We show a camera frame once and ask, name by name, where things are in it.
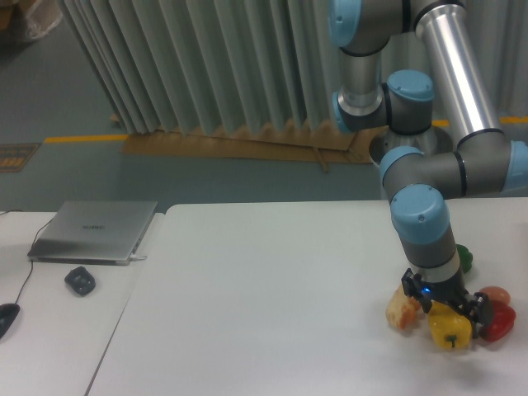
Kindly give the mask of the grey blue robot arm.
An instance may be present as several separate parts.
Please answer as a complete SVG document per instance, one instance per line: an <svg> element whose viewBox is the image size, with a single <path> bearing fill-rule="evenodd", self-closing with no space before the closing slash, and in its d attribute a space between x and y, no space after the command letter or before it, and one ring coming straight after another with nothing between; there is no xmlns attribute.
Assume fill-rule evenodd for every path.
<svg viewBox="0 0 528 396"><path fill-rule="evenodd" d="M341 52L342 85L332 95L344 132L387 126L414 136L431 128L434 97L444 105L454 148L428 155L391 148L379 177L409 267L401 283L425 312L434 302L466 317L473 332L488 328L493 306L465 289L446 201L509 191L527 183L527 146L502 132L464 23L460 1L331 1L328 29ZM413 33L426 46L432 73L413 70L380 78L380 53L395 35Z"/></svg>

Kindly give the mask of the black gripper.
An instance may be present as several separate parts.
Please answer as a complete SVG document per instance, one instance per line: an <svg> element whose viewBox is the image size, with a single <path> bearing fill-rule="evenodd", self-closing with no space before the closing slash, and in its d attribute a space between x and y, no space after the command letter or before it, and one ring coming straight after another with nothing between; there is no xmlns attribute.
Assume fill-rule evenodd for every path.
<svg viewBox="0 0 528 396"><path fill-rule="evenodd" d="M401 281L404 294L416 299L425 314L431 311L432 302L436 301L448 305L458 314L468 315L472 323L473 339L476 339L480 328L487 327L492 322L492 303L483 292L475 292L467 299L469 292L465 289L463 274L459 269L447 280L429 282L408 268Z"/></svg>

